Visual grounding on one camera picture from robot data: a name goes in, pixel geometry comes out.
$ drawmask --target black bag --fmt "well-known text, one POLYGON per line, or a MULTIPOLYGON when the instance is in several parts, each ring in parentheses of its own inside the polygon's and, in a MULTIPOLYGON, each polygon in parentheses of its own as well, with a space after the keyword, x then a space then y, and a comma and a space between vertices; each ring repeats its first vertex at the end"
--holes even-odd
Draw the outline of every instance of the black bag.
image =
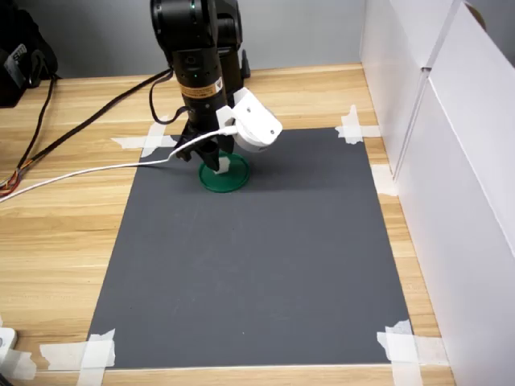
POLYGON ((56 72, 56 55, 32 17, 14 0, 0 0, 0 107, 15 106, 27 88, 56 72))

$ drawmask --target white tape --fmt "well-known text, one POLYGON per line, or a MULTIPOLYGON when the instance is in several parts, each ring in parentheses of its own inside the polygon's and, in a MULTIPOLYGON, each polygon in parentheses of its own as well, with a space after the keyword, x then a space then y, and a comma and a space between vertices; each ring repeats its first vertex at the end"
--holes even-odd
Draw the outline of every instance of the white tape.
POLYGON ((338 138, 345 138, 345 141, 351 145, 363 142, 363 137, 379 138, 381 136, 379 126, 360 125, 356 105, 352 105, 350 113, 341 118, 341 125, 335 128, 338 138))
POLYGON ((99 386, 105 368, 114 366, 114 331, 93 334, 88 342, 42 344, 39 349, 49 362, 48 370, 80 371, 77 385, 99 386))
POLYGON ((398 195, 397 186, 393 181, 393 175, 389 165, 371 165, 373 183, 380 195, 398 195))
POLYGON ((9 350, 0 364, 0 373, 12 380, 33 380, 37 367, 31 355, 30 352, 9 350))
MULTIPOLYGON (((166 119, 168 116, 161 117, 162 121, 166 119)), ((172 137, 164 135, 165 129, 165 125, 155 122, 150 126, 145 137, 111 138, 111 140, 121 145, 122 149, 143 149, 141 157, 145 158, 159 147, 175 147, 177 145, 177 141, 172 137)))
POLYGON ((220 169, 215 171, 215 175, 222 175, 223 173, 227 173, 229 171, 229 167, 231 166, 231 160, 228 157, 220 157, 218 158, 218 162, 220 163, 220 169))
POLYGON ((392 363, 395 386, 422 386, 421 365, 449 365, 442 339, 414 336, 408 320, 377 332, 377 341, 392 363))
POLYGON ((0 373, 12 380, 33 380, 35 378, 36 365, 32 362, 31 353, 12 350, 16 343, 16 333, 11 328, 2 328, 3 321, 0 317, 0 373))

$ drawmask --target gray paper sheet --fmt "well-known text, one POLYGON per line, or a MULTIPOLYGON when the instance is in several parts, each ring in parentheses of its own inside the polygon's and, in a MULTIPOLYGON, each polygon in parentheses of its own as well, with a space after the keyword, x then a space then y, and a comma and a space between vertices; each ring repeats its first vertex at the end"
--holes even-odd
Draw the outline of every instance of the gray paper sheet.
POLYGON ((388 363, 377 332, 408 312, 365 146, 337 134, 237 149, 230 194, 198 160, 138 169, 89 331, 116 328, 115 368, 388 363))

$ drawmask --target wooden desk surface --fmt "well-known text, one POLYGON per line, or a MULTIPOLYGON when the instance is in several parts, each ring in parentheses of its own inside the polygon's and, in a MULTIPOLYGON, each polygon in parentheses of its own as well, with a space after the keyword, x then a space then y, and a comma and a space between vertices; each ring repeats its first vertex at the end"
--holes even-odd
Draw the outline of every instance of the wooden desk surface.
MULTIPOLYGON (((60 80, 37 148, 84 121, 145 76, 60 80)), ((247 83, 285 129, 335 127, 356 105, 362 125, 376 125, 360 64, 253 72, 247 83)), ((10 175, 33 134, 47 82, 29 90, 15 109, 0 110, 0 179, 10 175)), ((177 83, 154 92, 158 114, 182 105, 177 83)), ((167 127, 178 134, 184 119, 167 127)), ((20 188, 74 170, 136 162, 141 150, 122 150, 110 138, 144 136, 152 123, 148 88, 120 103, 31 170, 20 188)), ((387 164, 380 138, 366 138, 372 164, 387 164)), ((122 220, 135 169, 107 170, 41 187, 0 204, 0 315, 19 333, 17 349, 33 353, 34 382, 75 384, 77 374, 46 372, 43 343, 85 341, 122 220)), ((379 195, 414 333, 439 336, 431 302, 397 197, 379 195)), ((451 370, 423 367, 424 384, 454 384, 451 370)), ((389 365, 277 368, 107 370, 104 384, 392 385, 389 365)))

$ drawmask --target white board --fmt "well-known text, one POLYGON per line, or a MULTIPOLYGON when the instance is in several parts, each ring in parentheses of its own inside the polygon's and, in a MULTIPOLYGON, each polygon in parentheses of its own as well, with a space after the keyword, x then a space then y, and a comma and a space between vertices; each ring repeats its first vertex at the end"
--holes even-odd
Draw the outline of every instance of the white board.
POLYGON ((395 173, 417 95, 426 78, 410 52, 406 33, 389 1, 366 2, 361 61, 395 173))
POLYGON ((460 0, 390 0, 420 68, 430 68, 460 0))
POLYGON ((431 79, 515 251, 515 69, 463 5, 431 79))
POLYGON ((456 383, 513 384, 515 260, 432 84, 398 190, 456 383))

